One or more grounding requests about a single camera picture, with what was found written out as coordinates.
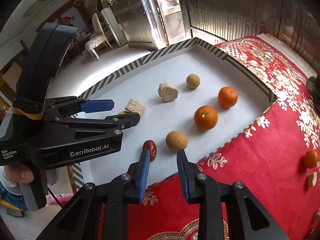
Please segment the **person's hand on handle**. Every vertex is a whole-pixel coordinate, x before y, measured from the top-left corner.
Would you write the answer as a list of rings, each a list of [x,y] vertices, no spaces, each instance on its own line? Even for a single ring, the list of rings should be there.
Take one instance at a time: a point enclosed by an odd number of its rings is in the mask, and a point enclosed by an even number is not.
[[[32,171],[22,163],[5,165],[4,172],[8,179],[16,183],[29,184],[34,179]]]

